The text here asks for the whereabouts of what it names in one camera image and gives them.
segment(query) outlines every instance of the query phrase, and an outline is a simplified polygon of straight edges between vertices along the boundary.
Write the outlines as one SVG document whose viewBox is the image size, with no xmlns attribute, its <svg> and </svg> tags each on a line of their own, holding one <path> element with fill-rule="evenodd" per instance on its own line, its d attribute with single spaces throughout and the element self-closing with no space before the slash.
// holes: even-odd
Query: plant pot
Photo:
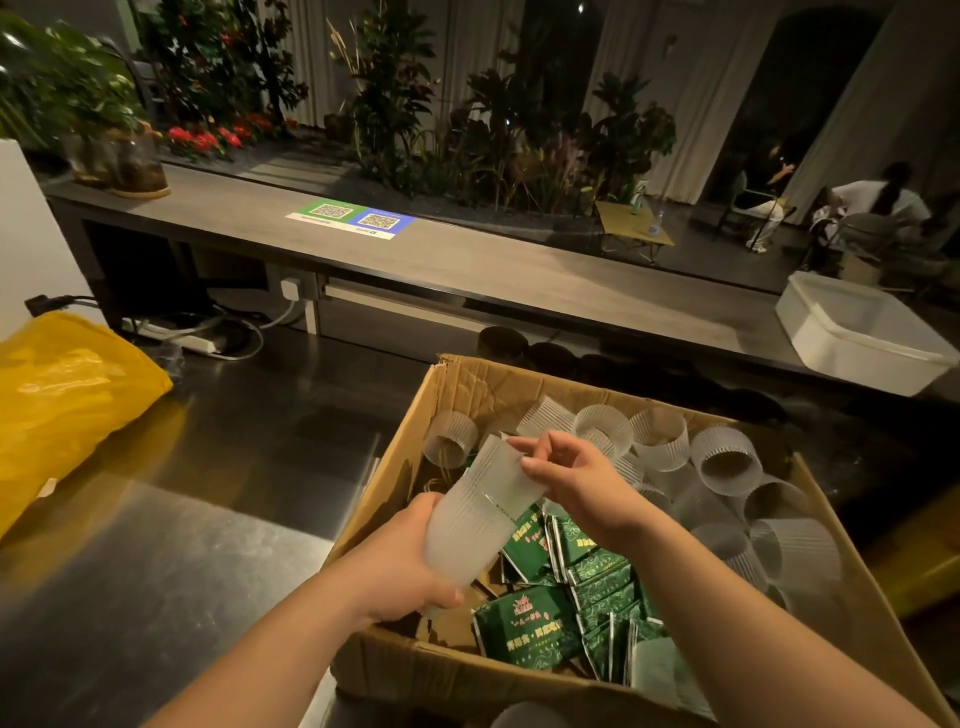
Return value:
<svg viewBox="0 0 960 728">
<path fill-rule="evenodd" d="M 149 124 L 140 133 L 111 129 L 108 139 L 111 192 L 143 200 L 170 194 Z"/>
<path fill-rule="evenodd" d="M 353 119 L 343 113 L 324 114 L 324 134 L 330 141 L 349 144 L 353 139 Z"/>
<path fill-rule="evenodd" d="M 91 187 L 110 183 L 108 144 L 103 139 L 72 133 L 65 134 L 60 143 L 76 182 Z"/>
</svg>

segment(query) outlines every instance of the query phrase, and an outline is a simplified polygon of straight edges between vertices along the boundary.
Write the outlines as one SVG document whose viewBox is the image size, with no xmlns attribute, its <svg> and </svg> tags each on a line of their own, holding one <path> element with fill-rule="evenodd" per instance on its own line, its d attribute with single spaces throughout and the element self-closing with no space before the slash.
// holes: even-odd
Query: green qr code sign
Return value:
<svg viewBox="0 0 960 728">
<path fill-rule="evenodd" d="M 340 202 L 340 200 L 328 200 L 321 198 L 311 203 L 300 212 L 312 217 L 320 217 L 325 220 L 336 220 L 346 222 L 353 215 L 367 209 L 362 205 L 351 205 L 350 203 Z"/>
</svg>

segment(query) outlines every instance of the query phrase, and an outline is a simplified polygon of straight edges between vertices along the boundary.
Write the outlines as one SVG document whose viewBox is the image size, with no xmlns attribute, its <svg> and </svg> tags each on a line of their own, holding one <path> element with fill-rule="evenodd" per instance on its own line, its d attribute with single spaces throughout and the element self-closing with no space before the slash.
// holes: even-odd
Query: woman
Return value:
<svg viewBox="0 0 960 728">
<path fill-rule="evenodd" d="M 600 546 L 626 556 L 725 728 L 935 728 L 893 689 L 728 569 L 565 432 L 510 441 L 522 468 Z M 464 596 L 423 561 L 422 494 L 281 601 L 150 728 L 294 728 L 354 632 Z"/>
<path fill-rule="evenodd" d="M 754 253 L 767 252 L 767 241 L 786 216 L 783 205 L 766 195 L 779 196 L 782 181 L 792 175 L 794 169 L 795 165 L 783 162 L 780 143 L 776 139 L 764 139 L 743 166 L 747 175 L 747 191 L 737 195 L 733 204 L 765 221 L 759 234 L 751 235 L 747 240 L 747 247 Z"/>
<path fill-rule="evenodd" d="M 906 189 L 913 176 L 913 167 L 906 161 L 895 161 L 883 170 L 880 180 L 860 180 L 827 190 L 827 204 L 813 213 L 810 231 L 816 235 L 811 270 L 822 267 L 827 248 L 837 247 L 834 235 L 837 223 L 847 215 L 871 212 L 874 215 L 893 215 L 900 224 L 897 239 L 900 242 L 920 238 L 920 223 L 931 217 L 930 209 L 916 192 Z"/>
</svg>

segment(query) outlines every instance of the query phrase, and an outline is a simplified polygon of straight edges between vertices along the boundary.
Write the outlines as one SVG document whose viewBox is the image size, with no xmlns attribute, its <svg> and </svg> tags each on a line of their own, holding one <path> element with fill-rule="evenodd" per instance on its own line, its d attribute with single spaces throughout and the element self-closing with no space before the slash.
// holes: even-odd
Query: white shirt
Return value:
<svg viewBox="0 0 960 728">
<path fill-rule="evenodd" d="M 874 206 L 876 198 L 880 196 L 880 190 L 885 185 L 886 182 L 861 180 L 834 187 L 833 194 L 844 201 L 847 208 L 844 214 L 853 215 L 855 212 L 870 212 L 870 208 Z M 900 191 L 891 214 L 904 223 L 920 223 L 931 216 L 929 208 L 920 195 L 909 189 Z"/>
</svg>

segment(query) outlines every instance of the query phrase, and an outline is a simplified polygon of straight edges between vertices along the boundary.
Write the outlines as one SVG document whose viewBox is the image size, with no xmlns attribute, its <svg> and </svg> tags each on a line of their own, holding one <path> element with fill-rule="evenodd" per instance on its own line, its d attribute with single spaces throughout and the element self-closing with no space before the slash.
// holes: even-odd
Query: hand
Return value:
<svg viewBox="0 0 960 728">
<path fill-rule="evenodd" d="M 463 603 L 463 593 L 423 561 L 426 525 L 442 497 L 421 493 L 330 567 L 334 573 L 329 576 L 340 579 L 343 596 L 353 600 L 357 630 L 406 617 L 428 604 L 449 609 Z"/>
<path fill-rule="evenodd" d="M 520 463 L 527 477 L 546 486 L 550 498 L 603 548 L 623 554 L 636 542 L 637 529 L 659 512 L 592 443 L 555 430 L 539 440 L 507 442 L 529 455 Z"/>
</svg>

